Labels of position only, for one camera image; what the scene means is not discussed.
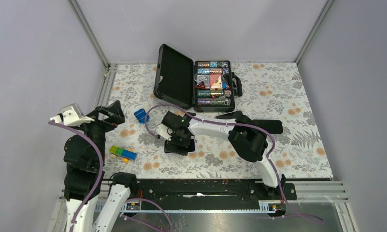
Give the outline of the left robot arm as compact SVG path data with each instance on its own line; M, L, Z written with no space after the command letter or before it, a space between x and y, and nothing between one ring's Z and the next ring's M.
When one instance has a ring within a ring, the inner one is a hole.
M115 101L109 106L98 106L84 115L74 103L62 108L59 117L61 124L75 133L64 145L66 230L110 232L125 201L138 194L134 174L116 173L106 203L97 219L93 218L104 176L105 134L125 122L121 104Z

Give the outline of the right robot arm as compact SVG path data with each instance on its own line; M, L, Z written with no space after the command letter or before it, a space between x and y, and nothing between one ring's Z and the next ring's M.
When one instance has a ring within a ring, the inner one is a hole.
M195 151L195 138L208 136L230 142L239 157L254 164L263 181L262 193L280 199L285 192L286 177L270 160L275 147L274 135L284 132L280 120L250 119L241 111L216 118L185 113L183 116L167 112L156 128L164 138L164 151L186 156Z

